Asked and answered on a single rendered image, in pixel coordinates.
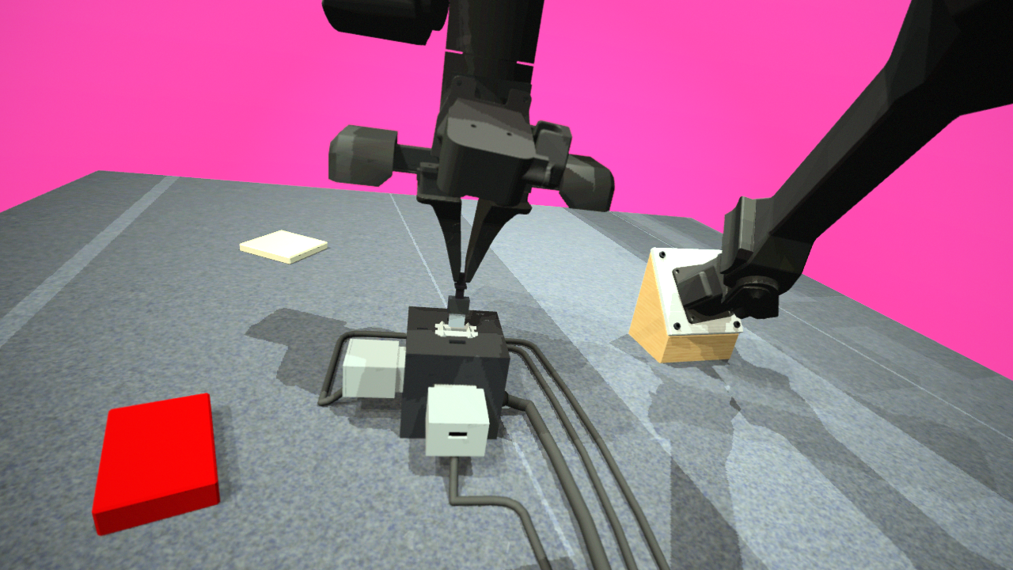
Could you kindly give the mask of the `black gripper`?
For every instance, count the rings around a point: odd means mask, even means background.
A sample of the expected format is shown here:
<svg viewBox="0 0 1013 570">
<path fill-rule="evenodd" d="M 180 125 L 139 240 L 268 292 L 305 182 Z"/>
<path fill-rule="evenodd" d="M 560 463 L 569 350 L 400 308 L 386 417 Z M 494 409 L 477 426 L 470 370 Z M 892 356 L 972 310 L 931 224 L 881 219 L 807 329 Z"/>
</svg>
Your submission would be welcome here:
<svg viewBox="0 0 1013 570">
<path fill-rule="evenodd" d="M 440 108 L 451 93 L 453 77 L 476 80 L 475 97 L 506 104 L 511 88 L 531 95 L 534 66 L 485 59 L 476 55 L 444 53 Z M 431 147 L 397 143 L 398 130 L 384 127 L 347 125 L 330 142 L 328 179 L 334 183 L 380 187 L 393 172 L 416 174 L 416 199 L 433 206 L 446 242 L 454 282 L 461 273 L 461 198 L 452 197 L 437 186 L 440 158 L 431 156 Z M 470 283 L 486 250 L 516 215 L 532 210 L 528 197 L 532 188 L 560 191 L 560 197 L 572 209 L 610 211 L 615 192 L 615 177 L 592 156 L 569 153 L 567 167 L 556 188 L 527 184 L 519 205 L 504 207 L 491 199 L 478 199 L 465 258 L 465 282 Z"/>
</svg>

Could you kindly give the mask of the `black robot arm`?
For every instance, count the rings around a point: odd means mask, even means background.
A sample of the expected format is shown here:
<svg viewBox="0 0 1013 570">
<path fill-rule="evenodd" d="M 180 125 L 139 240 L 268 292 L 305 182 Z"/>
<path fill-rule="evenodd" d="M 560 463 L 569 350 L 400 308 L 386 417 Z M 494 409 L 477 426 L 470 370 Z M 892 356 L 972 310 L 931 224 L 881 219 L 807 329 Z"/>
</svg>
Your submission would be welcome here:
<svg viewBox="0 0 1013 570">
<path fill-rule="evenodd" d="M 337 32 L 426 46 L 446 22 L 446 50 L 529 64 L 544 5 L 321 0 Z M 514 207 L 527 184 L 560 185 L 571 127 L 529 125 L 532 95 L 511 88 L 506 104 L 497 104 L 476 98 L 476 84 L 453 77 L 435 118 L 431 156 L 440 158 L 440 190 Z M 1010 104 L 1013 0 L 912 0 L 882 71 L 780 190 L 773 197 L 741 196 L 724 215 L 721 255 L 672 270 L 688 322 L 778 317 L 780 296 L 799 280 L 820 235 L 952 120 Z"/>
</svg>

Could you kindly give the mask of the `red block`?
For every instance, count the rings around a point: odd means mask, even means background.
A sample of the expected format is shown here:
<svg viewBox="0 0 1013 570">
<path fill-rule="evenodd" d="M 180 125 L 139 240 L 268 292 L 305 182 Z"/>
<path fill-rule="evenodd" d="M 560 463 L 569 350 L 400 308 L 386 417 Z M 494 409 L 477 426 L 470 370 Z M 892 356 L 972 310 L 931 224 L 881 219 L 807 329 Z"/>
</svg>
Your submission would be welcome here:
<svg viewBox="0 0 1013 570">
<path fill-rule="evenodd" d="M 109 411 L 92 506 L 98 535 L 218 502 L 209 393 Z"/>
</svg>

